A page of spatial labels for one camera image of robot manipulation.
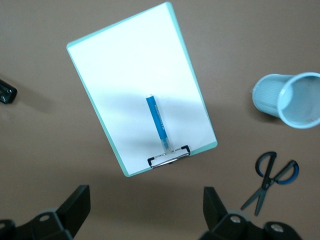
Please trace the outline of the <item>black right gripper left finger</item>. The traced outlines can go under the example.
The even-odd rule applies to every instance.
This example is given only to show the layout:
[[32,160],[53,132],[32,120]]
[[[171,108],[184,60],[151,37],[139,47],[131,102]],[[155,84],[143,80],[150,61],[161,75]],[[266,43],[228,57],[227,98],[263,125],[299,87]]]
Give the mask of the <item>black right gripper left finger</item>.
[[0,240],[74,240],[90,213],[90,187],[80,185],[56,210],[47,210],[16,226],[0,219]]

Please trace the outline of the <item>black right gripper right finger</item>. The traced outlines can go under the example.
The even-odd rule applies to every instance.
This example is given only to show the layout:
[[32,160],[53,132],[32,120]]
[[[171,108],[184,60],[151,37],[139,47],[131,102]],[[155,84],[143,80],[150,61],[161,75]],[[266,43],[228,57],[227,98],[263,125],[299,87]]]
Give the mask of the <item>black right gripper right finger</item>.
[[262,228],[237,213],[229,213],[214,187],[203,189],[203,215],[208,227],[199,240],[303,240],[289,225],[269,221]]

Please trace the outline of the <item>blue marker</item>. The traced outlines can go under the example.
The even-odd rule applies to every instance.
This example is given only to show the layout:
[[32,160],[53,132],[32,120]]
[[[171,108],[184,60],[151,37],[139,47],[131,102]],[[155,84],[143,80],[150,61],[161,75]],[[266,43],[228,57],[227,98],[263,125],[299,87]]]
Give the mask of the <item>blue marker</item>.
[[170,146],[170,142],[167,136],[167,132],[165,130],[159,109],[158,109],[158,105],[156,103],[156,100],[154,98],[154,96],[152,94],[148,94],[146,96],[146,102],[147,105],[149,107],[149,111],[151,113],[154,125],[156,127],[158,136],[160,138],[161,141],[161,145],[163,147],[163,150],[166,154],[171,153],[171,146]]

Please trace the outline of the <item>black and blue scissors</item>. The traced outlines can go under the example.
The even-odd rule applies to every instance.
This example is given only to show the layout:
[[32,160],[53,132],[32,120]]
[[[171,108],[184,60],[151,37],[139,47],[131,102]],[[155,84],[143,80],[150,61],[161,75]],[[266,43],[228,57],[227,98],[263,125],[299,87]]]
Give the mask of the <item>black and blue scissors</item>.
[[[295,160],[290,160],[275,176],[271,177],[271,172],[277,158],[277,153],[269,151],[262,154],[255,163],[256,173],[263,178],[261,186],[254,194],[241,206],[241,210],[246,209],[250,204],[257,200],[254,215],[257,217],[260,214],[263,203],[265,201],[268,189],[274,185],[287,185],[296,180],[299,175],[300,167]],[[261,170],[261,163],[268,159],[268,164],[265,172]]]

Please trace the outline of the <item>black stapler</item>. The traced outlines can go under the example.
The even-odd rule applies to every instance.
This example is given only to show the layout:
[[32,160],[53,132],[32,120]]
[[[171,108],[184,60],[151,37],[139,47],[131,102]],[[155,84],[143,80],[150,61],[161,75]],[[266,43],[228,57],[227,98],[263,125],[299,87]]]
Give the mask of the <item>black stapler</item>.
[[0,102],[12,104],[17,96],[18,90],[0,79]]

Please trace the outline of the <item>light blue mesh pen cup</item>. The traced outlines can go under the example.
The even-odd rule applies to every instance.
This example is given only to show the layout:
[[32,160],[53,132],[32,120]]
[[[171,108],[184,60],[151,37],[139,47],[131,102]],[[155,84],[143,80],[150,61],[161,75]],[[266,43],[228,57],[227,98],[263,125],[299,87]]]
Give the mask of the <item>light blue mesh pen cup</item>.
[[320,73],[269,74],[252,90],[255,107],[295,129],[320,125]]

